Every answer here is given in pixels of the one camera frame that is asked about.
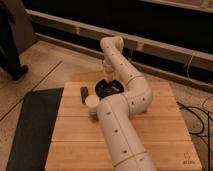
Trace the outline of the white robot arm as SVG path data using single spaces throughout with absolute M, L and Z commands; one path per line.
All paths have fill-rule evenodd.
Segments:
M 97 115 L 115 171 L 157 171 L 142 144 L 130 118 L 145 112 L 153 93 L 144 75 L 123 55 L 124 41 L 120 36 L 105 37 L 100 41 L 104 52 L 106 73 L 116 71 L 127 90 L 103 98 Z

